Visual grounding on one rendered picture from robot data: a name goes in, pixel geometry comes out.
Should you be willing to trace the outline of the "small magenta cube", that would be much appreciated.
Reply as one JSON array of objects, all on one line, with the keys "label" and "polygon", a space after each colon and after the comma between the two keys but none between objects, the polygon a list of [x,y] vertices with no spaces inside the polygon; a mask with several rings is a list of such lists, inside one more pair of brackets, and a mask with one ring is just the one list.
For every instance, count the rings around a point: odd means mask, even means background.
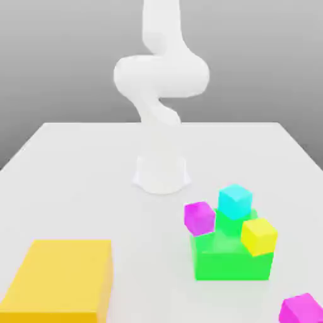
[{"label": "small magenta cube", "polygon": [[323,323],[323,308],[309,293],[283,300],[279,323]]},{"label": "small magenta cube", "polygon": [[184,224],[194,237],[213,232],[215,218],[215,212],[206,201],[184,206]]}]

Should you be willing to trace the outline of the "large green box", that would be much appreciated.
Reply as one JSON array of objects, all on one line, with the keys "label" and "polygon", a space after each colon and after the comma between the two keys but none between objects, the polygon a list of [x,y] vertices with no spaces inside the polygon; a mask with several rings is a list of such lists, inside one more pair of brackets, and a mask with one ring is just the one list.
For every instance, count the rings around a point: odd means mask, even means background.
[{"label": "large green box", "polygon": [[214,231],[191,236],[194,277],[198,281],[263,281],[268,280],[274,253],[252,256],[241,242],[243,222],[257,218],[257,211],[232,220],[215,211]]}]

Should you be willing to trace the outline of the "large orange box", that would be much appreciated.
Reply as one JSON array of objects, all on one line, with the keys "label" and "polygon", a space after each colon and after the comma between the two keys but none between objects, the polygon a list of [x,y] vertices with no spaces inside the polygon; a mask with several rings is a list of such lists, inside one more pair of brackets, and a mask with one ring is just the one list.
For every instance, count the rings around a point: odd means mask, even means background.
[{"label": "large orange box", "polygon": [[113,275],[110,240],[35,240],[0,323],[107,323]]}]

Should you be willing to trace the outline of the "small yellow cube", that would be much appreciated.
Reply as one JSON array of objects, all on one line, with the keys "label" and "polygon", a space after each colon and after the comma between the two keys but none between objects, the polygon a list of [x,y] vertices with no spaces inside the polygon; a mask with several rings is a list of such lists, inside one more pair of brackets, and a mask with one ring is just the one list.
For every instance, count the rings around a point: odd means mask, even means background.
[{"label": "small yellow cube", "polygon": [[265,218],[243,222],[241,242],[253,257],[273,253],[278,231]]}]

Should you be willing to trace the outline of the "small cyan cube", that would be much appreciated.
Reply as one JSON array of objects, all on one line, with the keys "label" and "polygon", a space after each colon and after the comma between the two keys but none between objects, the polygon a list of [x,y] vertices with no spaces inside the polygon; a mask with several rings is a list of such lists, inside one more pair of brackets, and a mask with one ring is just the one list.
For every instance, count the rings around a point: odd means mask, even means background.
[{"label": "small cyan cube", "polygon": [[252,193],[238,184],[232,184],[219,191],[218,210],[229,219],[236,220],[251,212]]}]

